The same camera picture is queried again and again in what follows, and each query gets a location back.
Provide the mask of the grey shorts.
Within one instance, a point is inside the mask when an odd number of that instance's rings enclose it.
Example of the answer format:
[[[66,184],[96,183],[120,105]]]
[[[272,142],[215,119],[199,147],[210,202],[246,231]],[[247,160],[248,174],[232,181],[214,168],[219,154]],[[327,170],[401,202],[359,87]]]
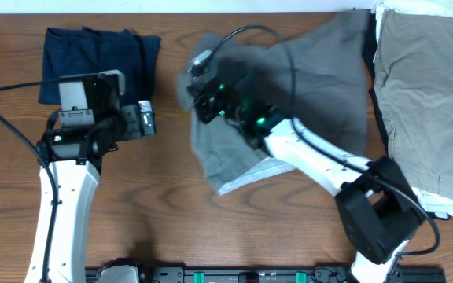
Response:
[[[339,13],[287,42],[296,71],[296,117],[317,135],[357,156],[366,148],[367,82],[362,59],[366,15]],[[247,64],[257,97],[288,112],[290,70],[282,45],[225,43],[217,58]]]

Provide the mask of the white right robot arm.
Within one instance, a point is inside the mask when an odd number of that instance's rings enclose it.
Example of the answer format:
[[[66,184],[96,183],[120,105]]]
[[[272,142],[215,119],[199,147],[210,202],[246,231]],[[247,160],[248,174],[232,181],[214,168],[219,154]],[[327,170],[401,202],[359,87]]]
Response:
[[[198,119],[193,95],[187,90],[192,83],[188,75],[178,78],[179,104],[192,113],[192,148],[201,161],[209,185],[223,195],[242,186],[298,169],[325,190],[336,196],[346,182],[354,182],[359,173],[342,169],[330,158],[296,141],[290,122],[276,127],[277,137],[269,138],[269,150],[275,156],[253,149],[223,118],[206,125]]]

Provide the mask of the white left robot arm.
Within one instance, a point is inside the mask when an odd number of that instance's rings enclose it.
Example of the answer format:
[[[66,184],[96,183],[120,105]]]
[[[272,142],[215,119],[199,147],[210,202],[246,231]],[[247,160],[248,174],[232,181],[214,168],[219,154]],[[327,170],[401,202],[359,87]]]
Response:
[[[91,109],[50,115],[37,144],[41,203],[27,282],[85,282],[88,223],[103,156],[118,142],[156,133],[149,101],[112,108],[97,118]]]

